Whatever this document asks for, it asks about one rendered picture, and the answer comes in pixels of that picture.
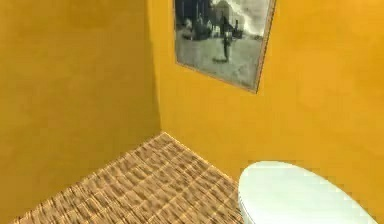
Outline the white toilet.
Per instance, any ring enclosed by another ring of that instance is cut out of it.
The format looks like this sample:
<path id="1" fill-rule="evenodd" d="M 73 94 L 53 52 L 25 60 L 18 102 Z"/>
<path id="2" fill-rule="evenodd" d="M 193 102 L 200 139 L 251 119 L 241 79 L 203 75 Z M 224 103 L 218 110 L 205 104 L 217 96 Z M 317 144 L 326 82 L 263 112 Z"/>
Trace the white toilet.
<path id="1" fill-rule="evenodd" d="M 379 224 L 329 180 L 281 161 L 247 166 L 238 203 L 244 224 Z"/>

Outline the framed grey street picture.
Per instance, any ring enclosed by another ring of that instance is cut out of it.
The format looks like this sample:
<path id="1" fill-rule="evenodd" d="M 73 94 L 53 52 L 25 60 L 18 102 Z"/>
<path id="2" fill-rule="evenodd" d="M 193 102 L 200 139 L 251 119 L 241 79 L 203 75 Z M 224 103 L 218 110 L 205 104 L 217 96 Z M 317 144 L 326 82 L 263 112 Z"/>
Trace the framed grey street picture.
<path id="1" fill-rule="evenodd" d="M 175 62 L 255 93 L 277 0 L 172 0 Z"/>

